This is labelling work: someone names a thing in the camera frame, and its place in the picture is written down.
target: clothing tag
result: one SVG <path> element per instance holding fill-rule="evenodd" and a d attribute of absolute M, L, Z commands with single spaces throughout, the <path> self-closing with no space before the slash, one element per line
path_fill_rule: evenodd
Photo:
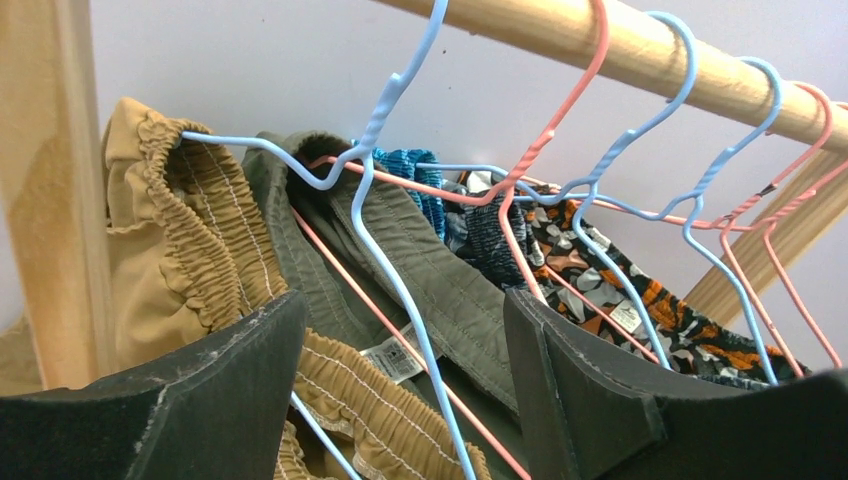
<path fill-rule="evenodd" d="M 400 329 L 400 334 L 421 354 L 421 346 L 411 323 Z M 432 343 L 431 346 L 436 358 L 441 357 L 442 352 Z M 395 383 L 400 383 L 424 371 L 412 355 L 403 348 L 400 341 L 393 336 L 376 347 L 366 348 L 359 353 Z"/>
<path fill-rule="evenodd" d="M 621 325 L 627 333 L 633 334 L 640 325 L 642 319 L 639 318 L 639 312 L 633 307 L 630 300 L 623 300 L 615 309 L 610 312 L 610 318 L 615 320 L 615 323 Z"/>

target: blue garment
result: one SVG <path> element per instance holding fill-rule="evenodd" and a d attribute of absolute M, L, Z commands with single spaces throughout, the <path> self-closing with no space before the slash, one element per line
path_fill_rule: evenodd
<path fill-rule="evenodd" d="M 375 148 L 371 155 L 374 160 L 382 165 L 392 175 L 413 180 L 418 183 L 428 185 L 434 188 L 442 188 L 442 172 L 439 170 L 423 170 L 415 168 L 416 163 L 434 163 L 439 161 L 430 150 L 395 150 L 387 152 L 380 148 Z M 418 205 L 427 221 L 433 226 L 439 239 L 445 239 L 445 209 L 442 204 L 442 199 L 427 195 L 426 193 L 416 192 L 415 190 L 407 189 L 409 196 Z"/>

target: wooden frame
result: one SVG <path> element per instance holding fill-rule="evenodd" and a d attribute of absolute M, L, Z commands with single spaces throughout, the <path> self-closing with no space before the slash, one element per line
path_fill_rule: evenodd
<path fill-rule="evenodd" d="M 378 0 L 429 15 L 433 0 Z M 607 0 L 611 47 L 601 74 L 666 97 L 680 87 L 686 59 L 660 22 Z M 451 0 L 446 22 L 549 58 L 585 67 L 595 21 L 586 0 Z M 771 94 L 759 70 L 701 43 L 698 81 L 687 103 L 750 125 Z M 105 201 L 86 0 L 0 3 L 0 198 L 26 296 L 46 388 L 78 387 L 115 370 Z M 813 143 L 823 123 L 815 99 L 787 83 L 772 131 Z M 848 152 L 848 112 L 834 108 L 825 148 L 783 187 L 773 211 Z M 784 220 L 773 243 L 785 260 L 801 255 L 848 208 L 848 174 Z M 774 278 L 757 238 L 735 243 L 755 287 Z M 735 313 L 716 301 L 729 290 L 709 272 L 688 299 L 720 323 Z"/>

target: wall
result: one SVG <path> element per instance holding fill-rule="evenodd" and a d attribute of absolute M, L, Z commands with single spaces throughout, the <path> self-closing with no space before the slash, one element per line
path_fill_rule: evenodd
<path fill-rule="evenodd" d="M 845 2 L 629 3 L 678 15 L 706 42 L 731 54 L 765 58 L 784 78 L 811 82 L 834 100 L 848 100 L 848 67 L 840 61 L 848 47 L 848 31 L 842 28 Z M 425 25 L 421 18 L 365 0 L 92 0 L 92 16 L 101 126 L 126 95 L 230 135 L 313 128 L 360 135 L 387 77 L 405 67 Z M 580 74 L 444 28 L 390 117 L 380 145 L 430 148 L 446 163 L 509 167 Z M 596 80 L 530 174 L 563 183 L 587 173 L 616 137 L 663 105 L 652 95 Z M 693 186 L 706 165 L 749 128 L 684 107 L 616 162 L 602 191 L 642 208 L 660 209 Z M 781 138 L 756 141 L 715 181 L 703 218 L 727 213 L 803 149 Z M 709 266 L 674 227 L 598 208 L 589 218 L 679 295 Z M 8 322 L 17 317 L 22 302 L 2 233 L 0 288 L 6 293 L 0 321 Z M 840 246 L 846 233 L 848 223 L 843 221 L 791 273 L 822 328 L 848 355 L 848 334 L 840 322 L 844 307 L 841 295 L 833 292 L 833 286 L 848 282 L 848 257 Z M 699 235 L 716 251 L 714 237 Z M 826 357 L 785 293 L 772 288 L 764 299 L 796 355 L 813 367 L 826 366 Z M 744 322 L 734 328 L 744 331 Z"/>

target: care label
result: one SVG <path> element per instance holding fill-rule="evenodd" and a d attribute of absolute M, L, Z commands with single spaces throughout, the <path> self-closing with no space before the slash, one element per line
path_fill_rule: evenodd
<path fill-rule="evenodd" d="M 415 334 L 415 329 L 412 324 L 400 329 L 401 335 L 406 339 L 422 357 L 421 345 L 418 343 L 418 336 Z M 442 352 L 432 343 L 433 354 L 438 359 L 442 356 Z M 424 371 L 424 368 L 415 361 L 415 358 L 403 348 L 400 340 L 394 336 L 389 337 L 383 343 L 366 348 L 359 352 L 372 365 L 377 367 L 377 370 L 383 372 L 393 382 L 400 383 L 406 379 L 412 378 Z"/>
<path fill-rule="evenodd" d="M 633 307 L 633 303 L 627 299 L 619 303 L 609 315 L 611 319 L 615 320 L 615 323 L 621 325 L 621 328 L 629 334 L 633 334 L 642 325 L 639 312 Z"/>

